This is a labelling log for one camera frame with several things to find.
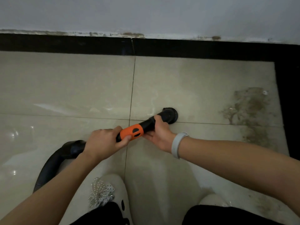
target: black baseboard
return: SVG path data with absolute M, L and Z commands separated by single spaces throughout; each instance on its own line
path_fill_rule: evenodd
M 300 160 L 299 146 L 296 142 L 296 134 L 298 133 L 296 130 L 296 126 L 298 126 L 296 116 L 298 111 L 296 109 L 298 82 L 294 78 L 299 74 L 299 45 L 0 34 L 0 50 L 275 62 L 277 86 L 289 152 L 291 157 Z

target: orange grip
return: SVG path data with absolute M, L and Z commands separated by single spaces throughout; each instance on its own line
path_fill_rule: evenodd
M 120 132 L 120 137 L 123 140 L 126 136 L 131 135 L 131 140 L 137 139 L 140 136 L 144 135 L 144 130 L 140 124 L 135 124 L 123 129 Z

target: white wall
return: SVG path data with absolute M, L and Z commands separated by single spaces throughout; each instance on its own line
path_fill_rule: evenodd
M 0 29 L 300 44 L 299 7 L 300 0 L 0 0 Z

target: white wristband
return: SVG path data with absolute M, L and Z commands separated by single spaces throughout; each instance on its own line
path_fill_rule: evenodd
M 188 134 L 186 132 L 181 132 L 181 133 L 178 133 L 174 140 L 173 140 L 173 143 L 172 143 L 172 155 L 179 159 L 179 154 L 178 154 L 178 147 L 179 147 L 179 144 L 181 142 L 181 140 L 185 137 L 185 136 L 188 136 Z

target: pants leg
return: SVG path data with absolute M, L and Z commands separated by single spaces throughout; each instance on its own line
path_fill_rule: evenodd
M 188 210 L 182 225 L 223 224 L 224 222 L 227 224 L 281 224 L 239 208 L 196 205 Z
M 123 219 L 122 212 L 115 202 L 108 202 L 103 207 L 98 207 L 70 225 L 81 224 L 115 224 L 115 225 L 130 225 L 128 219 Z

